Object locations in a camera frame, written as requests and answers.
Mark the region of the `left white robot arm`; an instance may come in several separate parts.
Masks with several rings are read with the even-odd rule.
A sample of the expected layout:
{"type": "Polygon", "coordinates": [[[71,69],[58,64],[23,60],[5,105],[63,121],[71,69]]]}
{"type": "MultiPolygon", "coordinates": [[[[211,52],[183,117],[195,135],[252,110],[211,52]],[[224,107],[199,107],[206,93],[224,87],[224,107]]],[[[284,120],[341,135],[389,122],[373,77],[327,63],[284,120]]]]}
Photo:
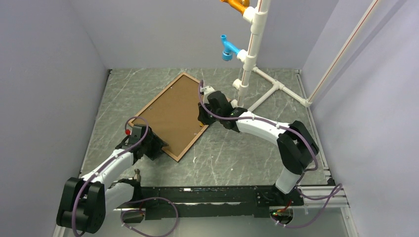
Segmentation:
{"type": "Polygon", "coordinates": [[[143,156],[156,159],[166,146],[151,127],[135,125],[98,167],[81,178],[71,177],[66,181],[56,224],[76,229],[79,236],[94,234],[112,210],[124,203],[138,206],[143,198],[140,176],[117,178],[143,156]]]}

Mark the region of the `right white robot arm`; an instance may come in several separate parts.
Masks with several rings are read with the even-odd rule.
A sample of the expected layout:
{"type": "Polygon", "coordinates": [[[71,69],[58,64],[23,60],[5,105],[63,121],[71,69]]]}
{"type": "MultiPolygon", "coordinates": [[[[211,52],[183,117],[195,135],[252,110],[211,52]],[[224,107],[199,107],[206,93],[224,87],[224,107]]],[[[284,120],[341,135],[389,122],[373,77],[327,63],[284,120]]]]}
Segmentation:
{"type": "Polygon", "coordinates": [[[272,192],[272,198],[278,205],[284,205],[291,199],[291,191],[310,163],[318,167],[316,156],[319,148],[302,122],[277,122],[242,107],[234,108],[221,91],[211,86],[199,87],[198,98],[198,121],[203,125],[217,121],[226,129],[254,135],[277,146],[284,166],[272,192]]]}

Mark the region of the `blue picture frame with photo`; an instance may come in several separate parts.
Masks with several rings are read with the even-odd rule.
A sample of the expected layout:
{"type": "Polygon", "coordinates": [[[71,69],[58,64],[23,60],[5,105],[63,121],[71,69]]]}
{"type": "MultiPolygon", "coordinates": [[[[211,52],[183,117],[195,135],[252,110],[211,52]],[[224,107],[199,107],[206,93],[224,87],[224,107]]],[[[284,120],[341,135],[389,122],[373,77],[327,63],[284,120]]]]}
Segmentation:
{"type": "Polygon", "coordinates": [[[153,132],[168,143],[163,151],[179,162],[208,128],[198,121],[199,81],[179,74],[135,115],[147,120],[153,132]]]}

